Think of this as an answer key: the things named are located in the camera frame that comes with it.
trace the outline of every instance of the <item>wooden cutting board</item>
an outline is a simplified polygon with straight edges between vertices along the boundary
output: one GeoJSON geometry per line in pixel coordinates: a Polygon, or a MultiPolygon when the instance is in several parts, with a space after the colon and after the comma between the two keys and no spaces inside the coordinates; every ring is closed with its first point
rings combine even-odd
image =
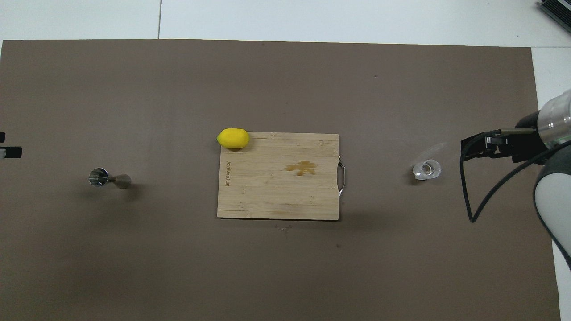
{"type": "Polygon", "coordinates": [[[218,217],[339,219],[339,135],[249,134],[245,148],[221,148],[218,217]]]}

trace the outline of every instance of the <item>metal jigger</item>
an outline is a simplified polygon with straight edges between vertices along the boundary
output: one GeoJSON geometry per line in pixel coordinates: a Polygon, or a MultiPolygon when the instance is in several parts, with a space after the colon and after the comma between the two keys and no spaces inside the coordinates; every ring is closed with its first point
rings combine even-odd
{"type": "Polygon", "coordinates": [[[128,188],[131,184],[131,178],[127,174],[111,176],[105,168],[98,167],[89,174],[89,183],[92,186],[100,187],[107,183],[113,183],[119,188],[128,188]]]}

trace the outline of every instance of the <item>brown mat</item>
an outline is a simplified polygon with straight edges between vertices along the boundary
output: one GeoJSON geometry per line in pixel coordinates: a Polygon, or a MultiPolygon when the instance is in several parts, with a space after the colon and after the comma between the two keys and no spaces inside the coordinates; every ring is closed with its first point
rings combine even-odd
{"type": "MultiPolygon", "coordinates": [[[[529,49],[4,41],[0,104],[4,320],[559,319],[538,168],[471,224],[457,164],[537,110],[529,49]],[[340,221],[217,218],[226,127],[339,134],[340,221]]],[[[474,203],[513,167],[469,161],[474,203]]]]}

